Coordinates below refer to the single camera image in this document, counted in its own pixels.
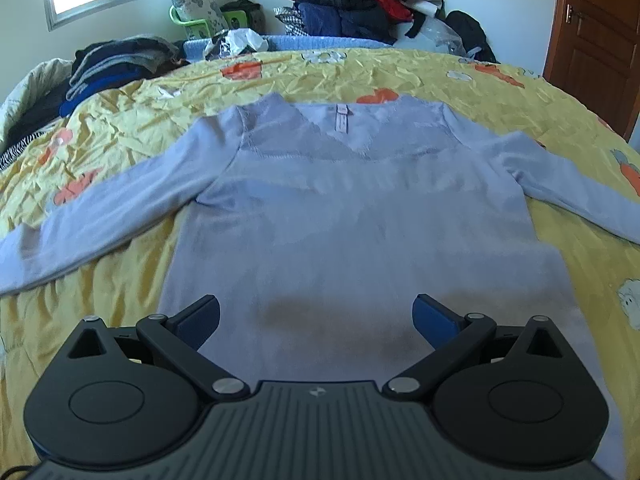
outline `black cable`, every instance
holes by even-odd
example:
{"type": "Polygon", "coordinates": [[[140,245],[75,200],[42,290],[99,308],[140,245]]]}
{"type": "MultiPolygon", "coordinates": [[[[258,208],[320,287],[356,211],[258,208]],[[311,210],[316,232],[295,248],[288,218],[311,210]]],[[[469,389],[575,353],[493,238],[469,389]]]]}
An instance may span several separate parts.
{"type": "Polygon", "coordinates": [[[32,465],[17,465],[15,467],[10,467],[4,473],[2,473],[2,476],[0,476],[0,480],[7,480],[9,476],[15,473],[28,473],[32,469],[32,465]]]}

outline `clear plastic bag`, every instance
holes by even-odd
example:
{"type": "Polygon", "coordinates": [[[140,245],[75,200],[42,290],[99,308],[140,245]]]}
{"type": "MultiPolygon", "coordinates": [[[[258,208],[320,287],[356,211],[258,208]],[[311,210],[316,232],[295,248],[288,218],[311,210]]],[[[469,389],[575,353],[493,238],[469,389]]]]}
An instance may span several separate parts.
{"type": "Polygon", "coordinates": [[[427,50],[428,52],[466,57],[462,38],[445,22],[427,16],[420,32],[413,39],[405,36],[411,27],[411,23],[400,23],[398,25],[398,41],[394,43],[395,48],[416,48],[427,50]]]}

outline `bed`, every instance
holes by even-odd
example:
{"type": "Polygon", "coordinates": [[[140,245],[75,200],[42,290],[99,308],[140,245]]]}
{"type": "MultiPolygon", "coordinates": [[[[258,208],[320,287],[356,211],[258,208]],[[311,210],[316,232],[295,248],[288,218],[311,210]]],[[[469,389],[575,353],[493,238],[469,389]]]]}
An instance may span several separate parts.
{"type": "MultiPolygon", "coordinates": [[[[163,152],[196,118],[278,92],[294,102],[443,101],[498,134],[523,130],[581,172],[640,202],[640,155],[596,115],[526,70],[393,49],[267,52],[192,64],[85,101],[0,173],[0,237],[37,224],[93,182],[163,152]]],[[[624,426],[626,477],[640,477],[640,248],[527,199],[540,240],[568,267],[624,426]]],[[[22,410],[81,317],[129,326],[158,306],[182,212],[63,278],[0,298],[0,464],[36,462],[22,410]]]]}

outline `brown wooden door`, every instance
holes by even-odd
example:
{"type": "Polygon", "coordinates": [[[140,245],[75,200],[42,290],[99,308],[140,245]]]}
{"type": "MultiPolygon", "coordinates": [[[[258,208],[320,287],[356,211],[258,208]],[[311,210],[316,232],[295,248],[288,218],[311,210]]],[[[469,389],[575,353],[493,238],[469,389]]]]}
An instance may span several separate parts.
{"type": "Polygon", "coordinates": [[[640,111],[640,0],[558,0],[545,78],[629,139],[640,111]]]}

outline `silver screw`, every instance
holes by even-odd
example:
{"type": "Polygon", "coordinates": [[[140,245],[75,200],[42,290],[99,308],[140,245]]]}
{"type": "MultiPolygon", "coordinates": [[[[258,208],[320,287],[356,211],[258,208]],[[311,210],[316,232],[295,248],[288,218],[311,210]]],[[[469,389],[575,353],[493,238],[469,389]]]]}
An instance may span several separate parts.
{"type": "Polygon", "coordinates": [[[420,388],[420,383],[413,377],[396,377],[388,382],[388,386],[396,394],[410,394],[420,388]]]}
{"type": "Polygon", "coordinates": [[[218,379],[213,383],[213,391],[220,395],[233,395],[241,392],[243,388],[244,383],[240,379],[233,379],[231,377],[218,379]]]}

